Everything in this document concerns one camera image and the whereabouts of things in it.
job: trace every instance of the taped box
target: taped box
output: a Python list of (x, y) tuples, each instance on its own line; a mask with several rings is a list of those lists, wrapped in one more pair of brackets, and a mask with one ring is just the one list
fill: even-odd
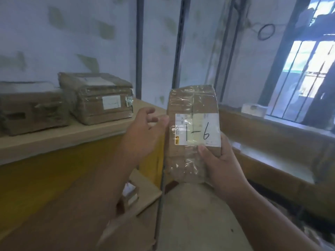
[(133, 116), (132, 84), (108, 73), (58, 73), (71, 113), (93, 125)]
[(168, 173), (178, 182), (204, 182), (207, 171), (197, 146), (205, 145), (217, 157), (221, 153), (214, 88), (199, 85), (171, 90), (167, 114), (170, 117), (169, 133), (165, 139)]
[(124, 213), (138, 200), (139, 187), (132, 181), (126, 183), (121, 198), (117, 204), (118, 211)]
[(0, 82), (0, 117), (9, 135), (69, 125), (63, 92), (50, 82)]

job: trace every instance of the wall stain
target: wall stain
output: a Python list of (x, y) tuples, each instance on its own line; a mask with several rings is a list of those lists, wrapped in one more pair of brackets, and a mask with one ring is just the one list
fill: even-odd
[(165, 55), (170, 54), (169, 47), (167, 45), (161, 45), (161, 52)]
[(57, 29), (65, 28), (65, 21), (59, 8), (48, 6), (49, 23)]
[(164, 99), (165, 99), (164, 96), (159, 96), (159, 100), (161, 101), (162, 105), (164, 104)]
[(200, 22), (201, 22), (201, 12), (200, 12), (200, 10), (197, 10), (195, 12), (194, 18), (195, 18), (195, 22), (197, 23), (197, 25), (199, 25)]
[(165, 27), (168, 29), (168, 31), (171, 34), (177, 35), (177, 24), (172, 18), (165, 17), (164, 18), (164, 24), (165, 24)]
[(201, 61), (200, 61), (200, 63), (201, 63), (202, 67), (205, 67), (205, 65), (206, 65), (206, 59), (202, 58)]
[(100, 37), (102, 37), (103, 39), (114, 39), (115, 37), (114, 25), (108, 25), (107, 23), (98, 20), (98, 27)]
[(0, 55), (0, 68), (4, 67), (17, 67), (20, 70), (25, 71), (27, 64), (25, 62), (24, 53), (18, 51), (16, 57)]
[(92, 73), (100, 72), (99, 63), (96, 58), (85, 56), (82, 54), (77, 54), (77, 57)]
[(192, 39), (195, 39), (196, 37), (198, 37), (198, 34), (197, 34), (196, 32), (194, 32), (194, 33), (192, 34)]
[(113, 0), (113, 3), (119, 5), (119, 4), (123, 4), (124, 1), (125, 0)]

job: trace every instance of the brown cardboard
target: brown cardboard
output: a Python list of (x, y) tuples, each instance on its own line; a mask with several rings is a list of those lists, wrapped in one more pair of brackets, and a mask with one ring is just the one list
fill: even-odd
[[(133, 116), (132, 84), (121, 78), (107, 73), (59, 73), (58, 79), (71, 113), (83, 124)], [(113, 95), (120, 96), (121, 107), (105, 109), (103, 98)]]
[(9, 135), (69, 124), (63, 93), (49, 82), (0, 82), (0, 116)]
[[(165, 162), (168, 172), (179, 182), (204, 182), (206, 177), (206, 168), (197, 146), (175, 145), (176, 114), (196, 113), (218, 114), (216, 95), (211, 85), (171, 90), (167, 107), (170, 122), (169, 133), (165, 139)], [(220, 147), (207, 148), (215, 156), (220, 156)]]
[(126, 196), (121, 195), (121, 198), (119, 199), (119, 202), (117, 204), (117, 211), (122, 214), (129, 210), (129, 208), (138, 201), (139, 187), (136, 186), (135, 183), (132, 181), (128, 182), (134, 185), (135, 189)]

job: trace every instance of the black cable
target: black cable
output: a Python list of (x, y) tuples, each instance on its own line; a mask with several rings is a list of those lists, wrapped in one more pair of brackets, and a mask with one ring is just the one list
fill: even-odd
[[(272, 32), (270, 33), (269, 36), (263, 38), (262, 35), (261, 35), (262, 30), (264, 30), (268, 26), (272, 27)], [(265, 24), (265, 25), (262, 26), (261, 29), (259, 29), (259, 31), (257, 33), (257, 38), (261, 41), (264, 41), (264, 40), (267, 40), (267, 39), (271, 38), (274, 35), (275, 32), (276, 32), (276, 26), (274, 24)]]

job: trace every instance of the floor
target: floor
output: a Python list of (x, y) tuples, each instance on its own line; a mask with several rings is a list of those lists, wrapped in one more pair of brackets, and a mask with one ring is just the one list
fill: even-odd
[(206, 185), (179, 184), (165, 196), (158, 251), (251, 251), (225, 202)]

